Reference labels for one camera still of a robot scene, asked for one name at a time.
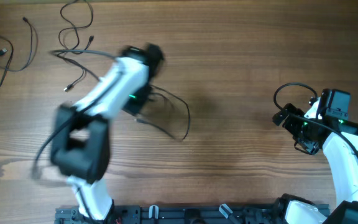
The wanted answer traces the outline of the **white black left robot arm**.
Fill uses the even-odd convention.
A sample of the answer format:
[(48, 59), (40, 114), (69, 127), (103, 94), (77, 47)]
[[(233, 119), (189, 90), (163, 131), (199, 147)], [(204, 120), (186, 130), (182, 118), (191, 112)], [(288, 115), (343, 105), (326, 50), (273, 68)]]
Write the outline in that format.
[(143, 105), (164, 61), (161, 48), (127, 46), (84, 98), (57, 109), (50, 162), (67, 177), (78, 206), (57, 210), (55, 223), (111, 223), (114, 200), (103, 178), (110, 160), (110, 125), (131, 100)]

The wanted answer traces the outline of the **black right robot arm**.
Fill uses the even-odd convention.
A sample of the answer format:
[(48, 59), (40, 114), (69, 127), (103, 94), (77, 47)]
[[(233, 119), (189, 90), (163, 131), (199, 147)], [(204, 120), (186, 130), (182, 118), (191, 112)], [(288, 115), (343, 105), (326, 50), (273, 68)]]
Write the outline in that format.
[(323, 215), (310, 202), (291, 198), (283, 206), (285, 223), (358, 223), (358, 124), (349, 121), (348, 92), (324, 89), (310, 100), (307, 112), (291, 103), (279, 108), (272, 121), (307, 155), (322, 151), (328, 160), (336, 193), (336, 208)]

